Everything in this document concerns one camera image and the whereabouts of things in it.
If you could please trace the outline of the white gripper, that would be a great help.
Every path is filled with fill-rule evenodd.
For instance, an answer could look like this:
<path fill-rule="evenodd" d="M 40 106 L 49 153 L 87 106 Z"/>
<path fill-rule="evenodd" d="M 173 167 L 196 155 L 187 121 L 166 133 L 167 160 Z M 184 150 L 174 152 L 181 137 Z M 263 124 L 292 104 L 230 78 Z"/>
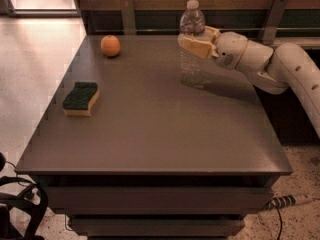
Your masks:
<path fill-rule="evenodd" d="M 206 26 L 205 37 L 180 34 L 178 44 L 182 49 L 202 59 L 216 57 L 218 53 L 218 57 L 213 61 L 219 67 L 235 70 L 248 39 L 235 32 L 221 34 L 217 28 Z"/>

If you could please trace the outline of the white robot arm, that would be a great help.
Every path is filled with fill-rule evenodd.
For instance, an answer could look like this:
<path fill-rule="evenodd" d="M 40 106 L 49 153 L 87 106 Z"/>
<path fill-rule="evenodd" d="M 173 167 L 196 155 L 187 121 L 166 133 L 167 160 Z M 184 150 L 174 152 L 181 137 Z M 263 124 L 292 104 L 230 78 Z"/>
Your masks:
<path fill-rule="evenodd" d="M 291 89 L 320 136 L 320 70 L 300 46 L 284 43 L 273 49 L 212 27 L 206 27 L 200 36 L 181 34 L 178 44 L 198 58 L 212 59 L 219 67 L 244 74 L 267 93 Z"/>

